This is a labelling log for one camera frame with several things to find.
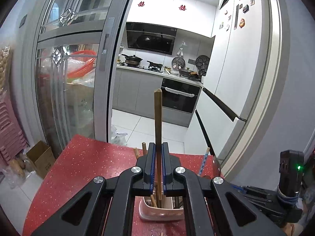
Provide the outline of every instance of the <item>oven handle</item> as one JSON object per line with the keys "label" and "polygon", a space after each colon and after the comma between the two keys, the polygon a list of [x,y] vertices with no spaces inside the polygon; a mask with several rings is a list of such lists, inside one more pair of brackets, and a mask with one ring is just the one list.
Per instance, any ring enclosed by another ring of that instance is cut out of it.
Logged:
{"label": "oven handle", "polygon": [[161,87],[161,88],[165,89],[166,91],[168,91],[170,93],[182,95],[182,96],[189,97],[189,98],[193,98],[195,96],[195,94],[190,94],[190,93],[182,92],[182,91],[179,91],[179,90],[173,90],[173,89],[170,89],[168,87]]}

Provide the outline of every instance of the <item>white countertop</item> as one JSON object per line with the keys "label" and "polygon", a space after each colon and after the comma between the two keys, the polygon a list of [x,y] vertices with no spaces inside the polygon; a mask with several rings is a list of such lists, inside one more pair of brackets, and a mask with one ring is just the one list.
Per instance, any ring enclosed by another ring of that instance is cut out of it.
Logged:
{"label": "white countertop", "polygon": [[184,83],[187,83],[187,84],[190,84],[190,85],[198,86],[200,88],[203,87],[203,84],[201,82],[199,82],[199,81],[192,81],[192,80],[189,80],[189,79],[187,79],[185,77],[180,77],[179,75],[169,75],[167,72],[160,73],[160,72],[150,71],[150,70],[146,70],[146,69],[141,69],[141,68],[136,68],[136,67],[129,67],[129,66],[120,66],[120,65],[117,65],[117,68],[127,69],[127,70],[132,70],[132,71],[138,71],[138,72],[143,72],[143,73],[148,73],[148,74],[153,74],[153,75],[158,75],[158,76],[161,76],[163,78],[184,82]]}

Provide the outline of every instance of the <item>glass panel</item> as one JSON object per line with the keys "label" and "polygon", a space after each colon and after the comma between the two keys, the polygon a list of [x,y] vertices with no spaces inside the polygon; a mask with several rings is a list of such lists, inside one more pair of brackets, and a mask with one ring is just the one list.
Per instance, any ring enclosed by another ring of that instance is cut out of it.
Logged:
{"label": "glass panel", "polygon": [[95,138],[93,96],[98,47],[79,44],[38,50],[38,109],[47,141],[57,155],[75,134]]}
{"label": "glass panel", "polygon": [[111,0],[52,0],[41,33],[83,21],[106,18]]}

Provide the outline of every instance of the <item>pot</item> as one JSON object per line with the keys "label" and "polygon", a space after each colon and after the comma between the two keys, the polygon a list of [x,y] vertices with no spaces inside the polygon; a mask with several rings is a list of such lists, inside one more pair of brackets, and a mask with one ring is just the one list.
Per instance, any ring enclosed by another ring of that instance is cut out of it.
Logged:
{"label": "pot", "polygon": [[134,62],[141,62],[142,61],[142,58],[137,57],[135,55],[127,56],[125,54],[122,54],[122,56],[125,56],[125,59],[128,60],[128,61],[134,61]]}
{"label": "pot", "polygon": [[189,78],[196,77],[196,75],[198,75],[197,72],[189,70],[189,67],[187,67],[186,69],[178,69],[178,72],[179,72],[180,76],[183,75],[183,76],[186,76],[186,77],[189,77]]}

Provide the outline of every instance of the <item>refrigerator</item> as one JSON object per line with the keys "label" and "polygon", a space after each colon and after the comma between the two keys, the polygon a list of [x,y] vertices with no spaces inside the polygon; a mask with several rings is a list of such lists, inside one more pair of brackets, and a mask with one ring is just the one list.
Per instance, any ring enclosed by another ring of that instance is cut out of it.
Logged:
{"label": "refrigerator", "polygon": [[[210,147],[223,162],[246,126],[263,80],[270,36],[268,0],[228,0],[218,17],[196,105],[199,120],[193,116],[187,136],[203,132],[196,142]],[[184,143],[185,153],[197,154],[189,139]]]}

